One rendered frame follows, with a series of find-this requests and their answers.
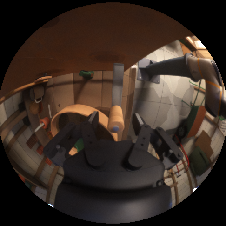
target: metal mounting plate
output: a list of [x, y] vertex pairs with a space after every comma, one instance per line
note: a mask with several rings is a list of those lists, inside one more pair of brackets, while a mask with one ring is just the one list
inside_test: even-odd
[[137, 80], [150, 81], [150, 82], [159, 84], [160, 83], [160, 75], [155, 75], [152, 78], [150, 78], [150, 76], [148, 75], [148, 73], [145, 70], [146, 66], [148, 66], [150, 64], [154, 64], [154, 63], [157, 63], [157, 62], [154, 60], [146, 59], [146, 58], [143, 58], [142, 60], [140, 60], [138, 62]]

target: orange stripe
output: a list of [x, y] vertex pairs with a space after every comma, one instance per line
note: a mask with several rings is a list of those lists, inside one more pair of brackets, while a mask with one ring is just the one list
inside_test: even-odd
[[213, 83], [213, 82], [209, 82], [209, 81], [206, 80], [206, 83], [208, 83], [208, 84], [210, 84], [210, 85], [212, 85], [212, 86], [215, 86], [215, 87], [217, 87], [218, 89], [220, 89], [220, 86], [218, 86], [217, 84], [215, 84], [215, 83]]
[[200, 74], [201, 74], [201, 76], [202, 76], [201, 68], [200, 68], [200, 65], [199, 65], [199, 58], [198, 58], [198, 66], [199, 66], [199, 72], [200, 72]]
[[220, 105], [221, 105], [221, 97], [222, 97], [222, 91], [220, 92], [220, 103], [219, 103], [219, 108], [218, 108], [218, 116], [219, 116], [219, 111], [220, 111]]

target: red metal frame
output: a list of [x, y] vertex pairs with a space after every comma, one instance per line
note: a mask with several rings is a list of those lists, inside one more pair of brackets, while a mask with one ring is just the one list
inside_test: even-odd
[[[188, 163], [188, 167], [187, 167], [187, 169], [186, 169], [185, 172], [187, 172], [187, 171], [188, 171], [188, 168], [189, 168], [189, 166], [190, 166], [188, 156], [187, 156], [187, 154], [186, 154], [186, 152], [185, 152], [185, 150], [184, 150], [184, 148], [183, 148], [183, 146], [182, 146], [182, 144], [181, 144], [181, 142], [180, 142], [180, 140], [178, 139], [178, 137], [177, 137], [176, 134], [175, 134], [175, 137], [177, 138], [177, 140], [178, 140], [178, 142], [179, 142], [179, 144], [180, 144], [180, 146], [181, 146], [181, 148], [182, 148], [182, 150], [183, 150], [183, 152], [184, 152], [184, 154], [185, 154], [185, 156], [186, 156], [186, 159], [187, 159], [187, 160], [186, 160], [185, 162]], [[180, 166], [181, 164], [176, 165], [176, 166], [177, 166], [177, 171], [178, 171], [178, 177], [180, 176], [178, 166]]]

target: mug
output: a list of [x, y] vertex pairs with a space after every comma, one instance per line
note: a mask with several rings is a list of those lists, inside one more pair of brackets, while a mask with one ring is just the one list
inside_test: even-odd
[[42, 101], [42, 96], [44, 95], [44, 87], [36, 86], [30, 89], [30, 98], [32, 101], [39, 103]]

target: knife handle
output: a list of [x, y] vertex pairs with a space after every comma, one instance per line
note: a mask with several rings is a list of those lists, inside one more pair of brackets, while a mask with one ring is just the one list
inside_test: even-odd
[[115, 105], [111, 107], [107, 128], [112, 133], [120, 133], [124, 130], [125, 125], [120, 106]]

